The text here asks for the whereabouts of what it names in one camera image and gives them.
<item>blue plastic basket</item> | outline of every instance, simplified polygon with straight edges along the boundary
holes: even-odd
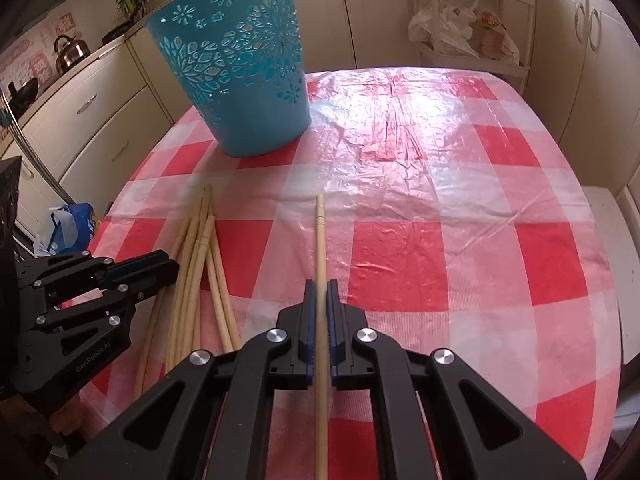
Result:
[[[293,0],[173,0],[146,26],[228,155],[271,152],[309,126]]]

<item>kettle handle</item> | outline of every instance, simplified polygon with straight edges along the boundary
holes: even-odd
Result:
[[[70,42],[71,42],[71,38],[70,38],[70,37],[66,36],[65,34],[60,34],[60,36],[58,36],[58,37],[56,38],[56,41],[55,41],[55,43],[53,44],[53,51],[54,51],[56,54],[58,53],[58,42],[59,42],[60,40],[67,40],[67,42],[68,42],[68,43],[70,43]]]

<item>cabinet handle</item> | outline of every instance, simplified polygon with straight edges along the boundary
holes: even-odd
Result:
[[[116,153],[116,156],[114,156],[111,161],[115,162],[117,160],[117,158],[122,155],[122,153],[124,152],[124,150],[127,149],[127,146],[129,145],[129,141],[124,143],[124,146],[121,147],[120,151],[118,153]]]
[[[575,37],[578,38],[578,43],[582,43],[582,39],[580,37],[580,34],[578,34],[578,11],[581,10],[582,11],[582,18],[585,19],[586,18],[586,14],[584,12],[584,5],[583,4],[578,4],[575,6],[575,16],[574,16],[574,28],[575,28]]]
[[[24,170],[26,172],[27,175],[29,175],[29,178],[33,178],[34,176],[36,176],[35,173],[33,173],[33,171],[30,170],[30,168],[23,162],[20,170]]]
[[[80,115],[82,112],[84,112],[91,105],[91,103],[94,102],[94,99],[97,97],[98,97],[98,94],[92,95],[87,102],[85,102],[81,107],[78,108],[76,115]]]
[[[593,44],[593,40],[591,39],[591,29],[593,28],[593,17],[594,16],[598,20],[598,44],[597,45]],[[598,49],[600,48],[600,43],[601,42],[602,42],[602,19],[601,19],[600,15],[598,14],[598,11],[596,9],[593,9],[591,11],[591,16],[589,17],[589,44],[591,45],[591,49],[594,52],[597,52]]]

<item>bundle of chopsticks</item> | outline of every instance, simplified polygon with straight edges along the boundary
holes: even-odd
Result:
[[[171,304],[171,321],[166,341],[165,372],[169,372],[182,359],[200,346],[200,282],[206,267],[211,300],[220,331],[223,351],[232,352],[241,346],[236,318],[231,309],[229,291],[226,287],[225,269],[222,266],[220,245],[216,233],[215,217],[211,204],[211,186],[205,184],[194,200],[189,217],[185,218],[177,238],[169,252],[171,259],[180,253],[180,271],[174,287]],[[158,318],[166,288],[156,296],[146,330],[142,353],[138,362],[134,398],[138,398],[144,387],[146,364],[151,343],[158,326]]]

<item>table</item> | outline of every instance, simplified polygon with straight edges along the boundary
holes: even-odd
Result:
[[[604,250],[574,174],[507,83],[478,72],[385,68],[307,76],[312,126],[268,155],[222,153],[194,108],[120,193],[92,243],[123,260],[168,249],[209,182],[242,340],[274,326],[314,276],[314,200],[328,275],[370,326],[428,353],[446,346],[593,478],[609,439],[620,325]],[[202,342],[221,351],[201,291]],[[132,348],[81,393],[95,434],[130,405],[150,303]],[[168,325],[161,314],[162,334]],[[156,338],[147,386],[161,376]],[[368,395],[334,392],[330,473],[376,478]],[[312,392],[278,392],[268,478],[312,478]]]

